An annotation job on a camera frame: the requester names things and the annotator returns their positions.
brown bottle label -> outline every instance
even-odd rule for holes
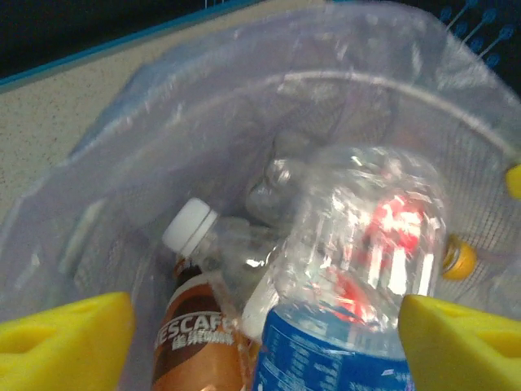
[[[198,275],[173,295],[155,340],[153,391],[239,391],[243,338]]]

speckled surface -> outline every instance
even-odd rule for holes
[[[0,221],[31,182],[65,158],[141,64],[188,39],[322,2],[263,2],[0,94]]]

clear plastic bag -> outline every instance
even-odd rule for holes
[[[288,12],[179,46],[139,70],[75,153],[0,232],[0,320],[131,293],[138,329],[120,390],[151,383],[171,292],[155,247],[191,197],[240,214],[274,136],[410,149],[448,179],[451,231],[514,253],[521,205],[503,182],[521,103],[445,26],[392,4]]]

bottle cap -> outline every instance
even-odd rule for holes
[[[469,244],[451,235],[443,261],[443,277],[456,281],[466,279],[474,271],[476,258],[475,250]]]
[[[203,201],[192,198],[164,232],[163,243],[178,255],[189,257],[217,217],[217,212]]]

